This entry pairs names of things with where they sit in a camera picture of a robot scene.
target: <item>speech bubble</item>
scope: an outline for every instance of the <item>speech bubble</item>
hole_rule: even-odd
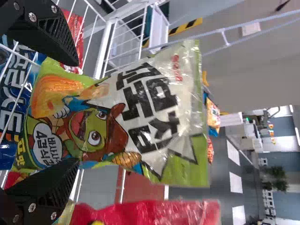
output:
[[[39,123],[33,131],[33,152],[37,161],[44,166],[52,166],[61,161],[62,144],[60,138],[52,134],[50,127]]]

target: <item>screw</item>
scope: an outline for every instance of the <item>screw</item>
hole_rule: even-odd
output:
[[[19,218],[20,218],[20,215],[18,215],[18,214],[15,215],[15,217],[13,218],[13,223],[18,222]]]
[[[37,17],[34,13],[29,13],[29,19],[32,21],[32,22],[36,22],[37,21]]]
[[[51,5],[52,12],[57,13],[57,8],[54,5]]]
[[[31,203],[29,208],[28,208],[28,212],[33,212],[34,210],[36,210],[37,205],[35,203]]]
[[[53,212],[52,214],[51,214],[51,220],[55,220],[55,218],[56,218],[56,212]]]
[[[17,11],[20,10],[20,6],[17,2],[14,2],[14,7],[15,7],[15,10],[17,10]]]

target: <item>yellow black caution tape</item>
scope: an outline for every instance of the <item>yellow black caution tape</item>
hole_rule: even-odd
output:
[[[190,21],[190,22],[188,22],[188,23],[185,23],[185,24],[183,24],[183,25],[180,25],[179,27],[175,27],[175,28],[173,28],[173,29],[170,29],[170,30],[169,30],[169,37],[171,37],[171,36],[173,36],[173,35],[175,35],[175,34],[179,34],[179,33],[181,33],[181,32],[184,32],[184,31],[186,31],[186,30],[188,30],[188,29],[190,29],[190,28],[192,28],[192,27],[198,26],[198,25],[202,24],[202,22],[203,22],[203,19],[202,19],[202,17],[201,17],[201,18],[192,20],[192,21]],[[143,48],[146,48],[146,47],[148,47],[148,45],[149,45],[149,39],[146,40],[146,41],[143,43],[142,47],[143,47]]]

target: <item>snack bag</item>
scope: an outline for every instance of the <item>snack bag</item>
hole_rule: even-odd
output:
[[[153,182],[208,186],[199,69],[194,41],[102,80],[67,73],[46,59],[15,169],[40,170],[78,157],[85,168],[114,163]]]
[[[65,9],[62,9],[64,16],[68,19],[70,12]],[[80,69],[83,66],[83,33],[82,31],[79,33],[80,27],[83,23],[83,17],[78,16],[76,14],[72,14],[69,20],[69,28],[71,30],[73,39],[77,41],[76,49],[78,52],[79,58],[79,67],[68,67],[60,63],[60,66],[64,68],[66,71],[71,71],[73,73],[80,73]],[[6,35],[2,36],[0,39],[0,43],[9,47],[10,49],[14,48],[16,42]],[[35,51],[22,45],[18,44],[16,50],[22,56],[33,60]],[[3,72],[6,62],[10,56],[10,52],[2,49],[0,47],[0,74]],[[44,54],[39,53],[35,59],[35,62],[40,65],[46,56]],[[10,64],[8,65],[6,71],[4,71],[4,76],[1,79],[1,117],[0,117],[0,135],[2,135],[5,124],[8,121],[8,117],[10,112],[12,111],[15,103],[15,99],[17,98],[24,79],[29,72],[30,63],[21,58],[18,55],[12,56]],[[32,87],[34,85],[34,81],[38,75],[39,66],[32,65],[32,68],[28,74],[27,82],[23,88],[21,96],[18,100],[18,104],[16,106],[14,115],[11,119],[10,125],[8,126],[8,130],[4,136],[4,139],[0,145],[0,170],[8,170],[11,168],[14,159],[15,153],[17,150],[17,143],[19,142],[19,135],[23,130],[23,121],[29,106]]]
[[[13,49],[16,41],[3,35],[0,37],[0,44]],[[45,55],[40,53],[35,57],[36,52],[21,43],[17,45],[15,52],[30,60],[34,60],[37,65],[40,65],[46,58]],[[21,89],[23,91],[0,145],[0,170],[8,170],[13,164],[17,149],[16,143],[19,141],[19,136],[23,130],[23,121],[29,105],[33,83],[39,70],[39,66],[34,64],[31,66],[28,61],[15,54],[12,55],[10,63],[7,65],[10,54],[9,51],[0,47],[0,75],[2,77],[0,80],[0,136],[8,122]]]
[[[66,20],[68,20],[70,16],[70,12],[61,8]],[[67,72],[72,72],[75,74],[82,74],[81,68],[83,67],[83,17],[76,15],[74,13],[71,14],[70,20],[67,23],[69,25],[74,43],[76,43],[76,50],[79,59],[78,67],[70,67],[60,63],[60,66],[63,67]]]
[[[206,106],[208,126],[211,126],[212,128],[220,128],[220,110],[209,98],[206,98]]]
[[[219,225],[218,201],[141,201],[95,210],[68,203],[55,225]]]
[[[214,147],[212,146],[212,141],[210,138],[207,139],[208,147],[207,147],[207,159],[209,164],[212,164],[214,160]]]

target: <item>gray floor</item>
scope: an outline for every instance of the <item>gray floor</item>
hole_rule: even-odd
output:
[[[240,166],[228,158],[227,138],[221,129],[220,137],[212,138],[215,151],[210,188],[170,187],[169,199],[218,199],[221,202],[222,225],[233,224],[232,208],[244,205],[246,221],[263,218],[264,208],[259,172],[239,153]],[[242,178],[243,193],[230,191],[229,172]]]
[[[119,167],[108,165],[98,169],[84,170],[78,202],[101,209],[115,202]]]

